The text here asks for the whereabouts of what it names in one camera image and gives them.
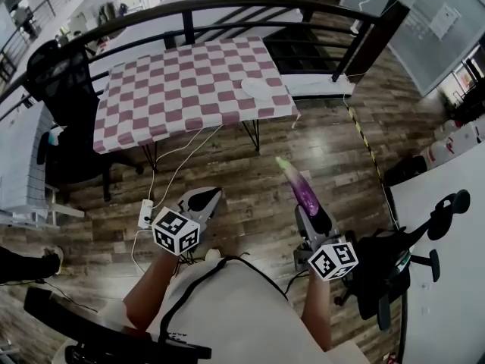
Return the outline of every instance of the white plate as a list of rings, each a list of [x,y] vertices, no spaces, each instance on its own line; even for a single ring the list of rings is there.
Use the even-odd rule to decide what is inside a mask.
[[[241,82],[242,90],[249,96],[259,100],[269,100],[271,98],[271,87],[259,78],[245,78]]]

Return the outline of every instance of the checkered tablecloth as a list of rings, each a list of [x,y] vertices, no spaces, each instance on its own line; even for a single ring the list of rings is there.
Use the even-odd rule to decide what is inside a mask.
[[[249,96],[241,88],[247,77],[265,80],[272,97]],[[180,131],[297,114],[261,38],[185,45],[111,69],[96,114],[94,150],[117,151]]]

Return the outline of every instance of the shoe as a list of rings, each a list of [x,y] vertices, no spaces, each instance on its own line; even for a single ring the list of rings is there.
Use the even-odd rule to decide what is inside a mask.
[[[205,254],[205,261],[210,262],[211,260],[218,260],[221,258],[221,251],[216,248],[210,248]]]
[[[62,269],[62,263],[64,261],[64,251],[59,246],[54,246],[53,248],[45,248],[44,249],[44,256],[49,255],[57,255],[59,258],[59,269],[55,273],[55,275],[59,275]]]

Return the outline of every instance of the table leg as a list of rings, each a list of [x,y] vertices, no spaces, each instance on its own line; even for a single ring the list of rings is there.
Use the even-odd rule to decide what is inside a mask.
[[[150,167],[152,170],[157,174],[158,169],[157,169],[157,142],[155,142],[155,158],[152,158],[152,153],[150,152],[150,147],[148,144],[145,144],[142,146],[142,150],[145,153],[145,156],[147,160],[149,161]]]
[[[256,151],[259,151],[259,120],[256,120],[256,121],[253,120],[252,121],[252,128],[254,130],[255,137],[252,137],[252,133],[251,133],[251,131],[249,130],[248,126],[246,125],[246,123],[244,121],[242,122],[242,125],[246,129],[246,132],[248,133],[249,137],[251,138],[252,143],[255,145]]]

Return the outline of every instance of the metal railing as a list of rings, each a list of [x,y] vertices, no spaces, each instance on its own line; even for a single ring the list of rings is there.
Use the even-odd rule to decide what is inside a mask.
[[[8,83],[17,70],[30,44],[70,0],[44,0],[29,13],[25,23],[19,24],[0,49],[0,79]]]
[[[260,20],[255,21],[244,21],[239,20],[237,22],[231,23],[215,23],[208,26],[201,26],[201,27],[194,27],[192,14],[195,11],[204,11],[210,9],[219,9],[219,8],[239,8],[239,9],[248,9],[254,7],[266,7],[268,9],[272,8],[285,8],[285,9],[299,9],[302,12],[305,12],[305,15],[308,19],[308,22],[284,22],[284,21],[267,21],[269,20],[267,17],[262,18]],[[335,5],[327,5],[320,2],[316,2],[313,0],[185,0],[180,2],[173,2],[166,5],[159,5],[153,8],[146,9],[144,11],[139,11],[128,16],[118,17],[116,19],[110,20],[109,22],[103,24],[100,27],[97,27],[89,32],[83,34],[82,36],[77,37],[70,41],[67,45],[63,46],[62,49],[66,52],[69,52],[70,49],[76,50],[79,48],[84,48],[84,46],[94,40],[97,40],[103,36],[107,36],[111,33],[116,31],[122,30],[127,27],[131,27],[135,24],[144,23],[150,20],[158,19],[160,17],[169,17],[172,15],[182,14],[183,18],[183,28],[180,30],[172,30],[162,34],[158,34],[155,36],[150,36],[145,39],[136,40],[135,42],[122,45],[116,47],[114,49],[108,50],[106,52],[101,53],[100,55],[96,55],[95,57],[89,60],[89,63],[93,63],[94,61],[98,61],[100,59],[106,58],[109,55],[116,54],[118,52],[122,52],[127,49],[131,49],[133,47],[137,47],[140,45],[144,45],[146,43],[155,42],[163,40],[166,49],[171,49],[175,47],[176,44],[176,37],[184,36],[185,37],[185,44],[193,44],[199,34],[205,34],[209,32],[213,32],[214,30],[232,30],[238,29],[237,35],[241,34],[244,31],[247,31],[253,27],[282,27],[291,29],[294,31],[300,30],[322,30],[322,31],[334,31],[339,33],[346,33],[352,35],[352,31],[348,28],[343,27],[335,27],[335,26],[325,26],[321,24],[313,24],[310,22],[311,14],[308,15],[308,12],[323,12],[327,14],[333,15],[340,15],[344,17],[348,17],[354,20],[360,20],[362,22],[361,29],[359,34],[353,38],[353,40],[348,44],[339,44],[339,43],[329,43],[329,42],[309,42],[309,41],[298,41],[298,40],[277,40],[276,42],[288,42],[292,44],[299,43],[303,46],[311,43],[313,46],[338,46],[340,48],[347,49],[345,55],[341,58],[330,58],[332,61],[338,61],[339,64],[336,66],[334,70],[331,71],[305,71],[305,73],[313,73],[313,74],[332,74],[332,78],[335,81],[340,74],[342,74],[347,64],[350,62],[352,57],[355,56],[356,50],[362,43],[366,33],[374,25],[373,30],[377,28],[381,30],[382,28],[388,27],[390,24],[390,20],[393,19],[394,11],[398,9],[399,4],[393,2],[393,6],[385,15],[381,17],[375,17],[373,15],[365,14],[360,11],[354,11],[352,9],[335,6]],[[329,60],[324,56],[322,57],[312,57],[312,58],[321,58],[322,60]],[[365,70],[368,69],[367,63],[365,61],[362,65]],[[297,74],[302,72],[290,71],[285,72],[286,74]],[[103,77],[107,77],[109,75],[109,71],[102,72],[100,74],[95,75],[92,77],[92,81],[96,81],[102,79]],[[16,89],[20,86],[27,86],[27,72],[23,73],[20,77],[18,77],[1,95],[0,95],[0,104],[5,101],[10,94],[12,94]],[[22,103],[26,101],[26,99],[20,100],[17,104],[12,106],[6,114],[0,117],[0,121],[3,120],[9,113],[11,113],[15,108],[20,106]]]

